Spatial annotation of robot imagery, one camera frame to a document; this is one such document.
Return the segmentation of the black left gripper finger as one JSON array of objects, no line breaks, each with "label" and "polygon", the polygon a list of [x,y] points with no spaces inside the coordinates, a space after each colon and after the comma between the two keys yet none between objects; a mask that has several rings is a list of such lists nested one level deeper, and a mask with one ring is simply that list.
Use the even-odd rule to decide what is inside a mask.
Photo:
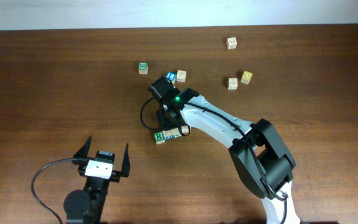
[{"label": "black left gripper finger", "polygon": [[124,157],[122,160],[122,166],[121,166],[121,176],[128,177],[130,173],[130,169],[131,169],[131,163],[129,160],[129,144],[126,144]]},{"label": "black left gripper finger", "polygon": [[80,147],[80,149],[74,154],[72,163],[84,164],[88,158],[88,152],[91,145],[91,136],[88,137],[86,142]]}]

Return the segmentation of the wooden block blue side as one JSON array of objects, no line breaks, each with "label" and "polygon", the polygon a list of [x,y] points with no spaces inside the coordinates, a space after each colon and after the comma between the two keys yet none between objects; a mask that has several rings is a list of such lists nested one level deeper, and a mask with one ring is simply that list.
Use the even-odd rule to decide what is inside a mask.
[{"label": "wooden block blue side", "polygon": [[172,130],[169,131],[162,131],[162,134],[164,136],[164,140],[167,141],[169,139],[173,139],[175,137],[174,133]]}]

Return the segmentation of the wooden block red drawing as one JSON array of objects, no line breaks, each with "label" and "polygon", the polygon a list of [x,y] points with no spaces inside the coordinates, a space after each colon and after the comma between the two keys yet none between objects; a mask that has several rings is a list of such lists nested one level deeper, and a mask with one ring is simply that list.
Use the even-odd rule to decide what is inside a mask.
[{"label": "wooden block red drawing", "polygon": [[188,126],[182,126],[182,127],[181,127],[181,131],[182,131],[182,133],[184,133],[184,134],[188,134],[188,133],[189,133],[189,128],[188,128]]}]

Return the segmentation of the green R wooden block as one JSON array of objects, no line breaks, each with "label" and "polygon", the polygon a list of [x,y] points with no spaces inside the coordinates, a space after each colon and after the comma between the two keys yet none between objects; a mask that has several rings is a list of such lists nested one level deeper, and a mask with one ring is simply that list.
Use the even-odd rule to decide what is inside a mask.
[{"label": "green R wooden block", "polygon": [[163,135],[163,132],[157,132],[154,133],[154,140],[156,144],[163,144],[165,143],[165,137]]}]

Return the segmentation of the plain wooden block front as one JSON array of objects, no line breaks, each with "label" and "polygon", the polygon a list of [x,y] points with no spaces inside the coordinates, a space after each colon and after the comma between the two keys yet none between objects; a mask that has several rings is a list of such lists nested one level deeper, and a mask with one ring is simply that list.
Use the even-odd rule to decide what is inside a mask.
[{"label": "plain wooden block front", "polygon": [[172,134],[174,138],[179,138],[180,136],[183,136],[183,133],[179,128],[172,129]]}]

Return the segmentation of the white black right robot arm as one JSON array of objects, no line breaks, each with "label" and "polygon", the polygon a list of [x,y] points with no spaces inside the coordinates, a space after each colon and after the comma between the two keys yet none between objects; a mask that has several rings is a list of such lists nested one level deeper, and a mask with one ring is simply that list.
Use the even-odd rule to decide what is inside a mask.
[{"label": "white black right robot arm", "polygon": [[296,162],[272,123],[244,121],[213,106],[198,92],[149,89],[165,116],[224,145],[246,188],[260,198],[267,223],[300,223],[291,196]]}]

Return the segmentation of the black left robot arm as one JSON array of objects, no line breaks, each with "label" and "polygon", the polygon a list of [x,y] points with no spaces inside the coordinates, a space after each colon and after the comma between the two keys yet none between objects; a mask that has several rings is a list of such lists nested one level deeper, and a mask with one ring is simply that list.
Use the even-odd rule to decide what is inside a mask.
[{"label": "black left robot arm", "polygon": [[129,146],[125,148],[121,169],[114,170],[115,154],[98,151],[89,157],[90,145],[91,138],[88,138],[73,156],[73,164],[78,166],[78,173],[86,182],[82,189],[70,192],[65,198],[67,223],[100,223],[110,183],[129,176]]}]

